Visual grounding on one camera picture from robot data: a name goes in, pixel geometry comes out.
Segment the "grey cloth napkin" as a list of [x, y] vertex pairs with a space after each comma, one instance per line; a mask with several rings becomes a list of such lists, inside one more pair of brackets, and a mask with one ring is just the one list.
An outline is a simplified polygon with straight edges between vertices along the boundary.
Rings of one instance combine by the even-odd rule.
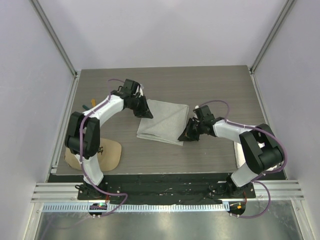
[[153, 118], [141, 119], [136, 137], [183, 146], [184, 143], [178, 138], [186, 127], [189, 106], [151, 99], [147, 100], [147, 104]]

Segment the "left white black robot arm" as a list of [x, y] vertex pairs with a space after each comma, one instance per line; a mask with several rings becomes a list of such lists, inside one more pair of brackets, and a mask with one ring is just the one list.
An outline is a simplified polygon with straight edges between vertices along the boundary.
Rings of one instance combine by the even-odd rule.
[[70, 115], [64, 145], [77, 158], [83, 173], [83, 185], [89, 188], [89, 194], [97, 200], [105, 195], [117, 195], [107, 192], [103, 183], [104, 174], [99, 166], [98, 150], [101, 126], [124, 109], [132, 110], [137, 118], [154, 118], [143, 94], [120, 94], [115, 91], [90, 110], [75, 111]]

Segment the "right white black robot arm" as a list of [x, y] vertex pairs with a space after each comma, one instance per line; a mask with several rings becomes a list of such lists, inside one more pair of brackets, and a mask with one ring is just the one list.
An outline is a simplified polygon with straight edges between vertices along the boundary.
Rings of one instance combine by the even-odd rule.
[[249, 183], [259, 179], [268, 169], [288, 160], [285, 147], [274, 136], [267, 124], [258, 126], [243, 125], [222, 117], [190, 118], [178, 137], [180, 142], [193, 142], [200, 135], [225, 138], [238, 143], [242, 147], [245, 163], [226, 179], [226, 193], [233, 198], [238, 197]]

